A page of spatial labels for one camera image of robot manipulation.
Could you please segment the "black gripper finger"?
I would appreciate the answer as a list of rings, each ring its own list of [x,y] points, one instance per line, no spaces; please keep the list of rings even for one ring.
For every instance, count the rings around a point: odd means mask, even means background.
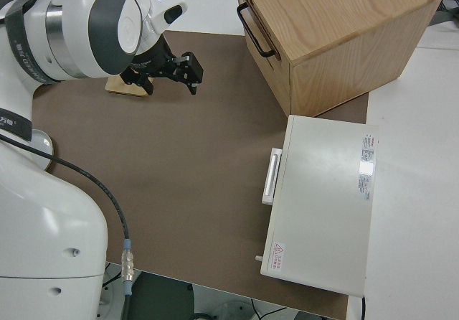
[[[185,84],[192,95],[197,93],[197,87],[202,83],[203,68],[193,52],[185,52],[180,57],[172,59],[175,65],[173,80]]]
[[[153,84],[146,73],[136,72],[127,68],[120,74],[126,84],[124,92],[128,95],[147,96],[153,95]]]

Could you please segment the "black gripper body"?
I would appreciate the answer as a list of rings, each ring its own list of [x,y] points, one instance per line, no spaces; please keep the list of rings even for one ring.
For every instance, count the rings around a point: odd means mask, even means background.
[[[151,48],[133,58],[129,68],[146,73],[149,77],[167,77],[173,80],[174,57],[176,56],[172,53],[165,36],[161,34]]]

